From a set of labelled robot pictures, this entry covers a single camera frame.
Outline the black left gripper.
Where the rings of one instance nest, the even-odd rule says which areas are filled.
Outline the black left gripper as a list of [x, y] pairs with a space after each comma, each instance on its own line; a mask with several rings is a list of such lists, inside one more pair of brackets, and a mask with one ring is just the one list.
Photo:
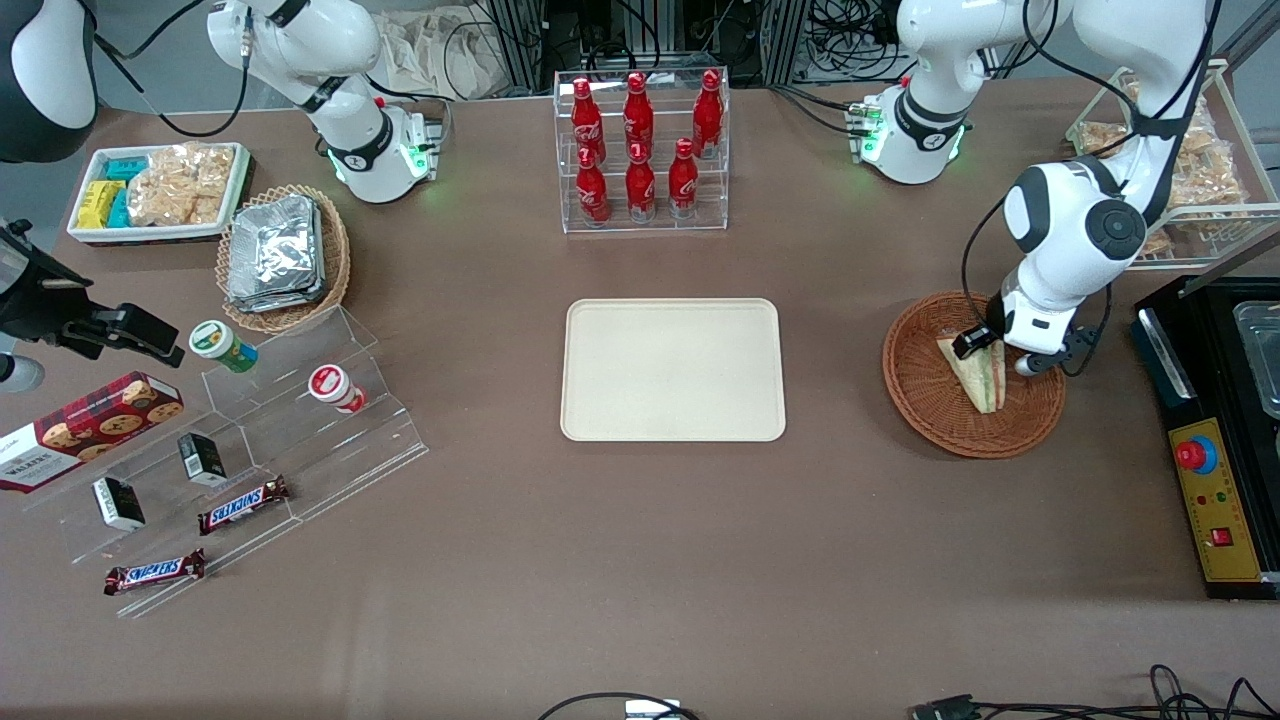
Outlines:
[[1096, 346], [1098, 329], [1093, 325], [1071, 328], [1061, 323], [1019, 322], [1004, 336], [1001, 329], [979, 323], [954, 338], [954, 355], [965, 360], [1002, 340], [1004, 364], [1012, 373], [1042, 375], [1055, 369], [1066, 370], [1068, 365], [1079, 372]]

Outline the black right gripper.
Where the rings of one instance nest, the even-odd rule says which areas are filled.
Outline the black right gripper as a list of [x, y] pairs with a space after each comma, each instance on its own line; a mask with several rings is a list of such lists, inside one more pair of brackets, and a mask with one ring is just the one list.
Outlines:
[[97, 307], [97, 323], [90, 323], [87, 288], [93, 282], [31, 243], [31, 229], [28, 220], [3, 222], [4, 334], [69, 348], [90, 361], [114, 348], [180, 366], [186, 351], [177, 346], [179, 331], [134, 304]]

